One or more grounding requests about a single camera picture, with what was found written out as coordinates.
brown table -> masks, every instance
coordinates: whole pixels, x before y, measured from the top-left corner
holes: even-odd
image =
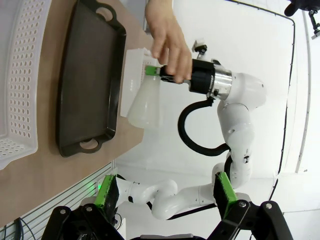
[[[118,0],[101,0],[117,12],[127,32],[126,50],[150,48],[147,36]],[[56,102],[61,59],[75,0],[52,0],[40,56],[37,87],[38,151],[0,170],[0,227],[64,191],[142,141],[143,130],[118,118],[115,137],[94,154],[63,158],[55,142]]]

screw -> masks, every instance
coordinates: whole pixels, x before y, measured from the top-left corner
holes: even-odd
[[[245,206],[247,206],[247,204],[244,201],[239,202],[239,206],[244,208]]]
[[[267,203],[267,204],[265,205],[265,207],[266,207],[267,209],[272,209],[271,203]]]

human hand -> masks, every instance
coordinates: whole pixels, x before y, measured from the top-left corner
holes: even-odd
[[[174,75],[177,83],[190,80],[192,56],[172,10],[172,0],[150,0],[145,17],[153,37],[152,56],[160,64],[167,63],[166,72]]]

black tray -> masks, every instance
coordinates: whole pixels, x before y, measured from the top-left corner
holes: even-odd
[[[106,8],[112,20],[96,13]],[[69,24],[57,100],[56,142],[60,154],[95,153],[116,134],[126,30],[115,10],[78,0]],[[97,141],[93,149],[81,142]]]

tray handle hole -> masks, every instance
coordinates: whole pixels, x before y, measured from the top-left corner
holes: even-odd
[[[95,139],[91,139],[89,141],[80,142],[80,146],[83,149],[95,149],[98,146],[98,142]]]
[[[112,12],[105,7],[99,7],[95,12],[103,16],[107,22],[111,21],[114,18]]]

